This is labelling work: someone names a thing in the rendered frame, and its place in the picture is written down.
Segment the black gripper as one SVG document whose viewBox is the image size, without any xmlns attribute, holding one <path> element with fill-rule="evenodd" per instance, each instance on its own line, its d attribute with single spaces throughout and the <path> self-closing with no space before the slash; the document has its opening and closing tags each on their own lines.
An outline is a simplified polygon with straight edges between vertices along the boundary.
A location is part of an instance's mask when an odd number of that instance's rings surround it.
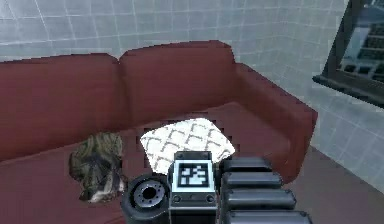
<svg viewBox="0 0 384 224">
<path fill-rule="evenodd" d="M 128 183 L 121 199 L 125 224 L 169 224 L 169 187 L 163 174 L 144 174 Z"/>
</svg>

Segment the green brown crumpled cloth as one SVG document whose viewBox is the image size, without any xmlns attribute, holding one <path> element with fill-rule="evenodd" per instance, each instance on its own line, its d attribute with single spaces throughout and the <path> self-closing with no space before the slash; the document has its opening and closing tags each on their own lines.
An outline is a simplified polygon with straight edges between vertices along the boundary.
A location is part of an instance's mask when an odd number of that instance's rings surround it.
<svg viewBox="0 0 384 224">
<path fill-rule="evenodd" d="M 81 201 L 105 203 L 126 190 L 122 157 L 123 140 L 112 132 L 90 135 L 70 153 L 69 175 L 81 185 Z"/>
</svg>

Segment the white patterned pillow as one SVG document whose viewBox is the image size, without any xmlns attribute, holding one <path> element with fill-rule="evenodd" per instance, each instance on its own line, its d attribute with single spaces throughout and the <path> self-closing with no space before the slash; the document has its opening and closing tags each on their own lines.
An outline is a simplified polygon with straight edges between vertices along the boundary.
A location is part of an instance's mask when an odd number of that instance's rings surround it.
<svg viewBox="0 0 384 224">
<path fill-rule="evenodd" d="M 145 132 L 140 143 L 155 173 L 167 174 L 178 151 L 208 151 L 214 163 L 233 155 L 230 140 L 210 120 L 193 118 Z"/>
</svg>

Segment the red sofa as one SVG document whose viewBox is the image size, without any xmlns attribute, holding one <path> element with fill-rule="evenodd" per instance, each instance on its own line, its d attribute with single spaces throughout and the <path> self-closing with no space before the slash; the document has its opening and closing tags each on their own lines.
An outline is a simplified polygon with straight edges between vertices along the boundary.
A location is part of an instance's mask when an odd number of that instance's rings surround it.
<svg viewBox="0 0 384 224">
<path fill-rule="evenodd" d="M 217 40 L 0 62 L 0 224 L 125 224 L 118 201 L 80 200 L 70 154 L 116 132 L 124 173 L 136 177 L 150 171 L 143 133 L 201 117 L 285 182 L 297 178 L 317 121 Z"/>
</svg>

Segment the dark framed window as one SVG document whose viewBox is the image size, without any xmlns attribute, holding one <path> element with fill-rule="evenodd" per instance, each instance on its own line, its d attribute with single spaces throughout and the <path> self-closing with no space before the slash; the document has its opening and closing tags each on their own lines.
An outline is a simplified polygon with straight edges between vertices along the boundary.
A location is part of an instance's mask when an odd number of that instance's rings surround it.
<svg viewBox="0 0 384 224">
<path fill-rule="evenodd" d="M 384 0 L 348 0 L 315 83 L 384 109 Z"/>
</svg>

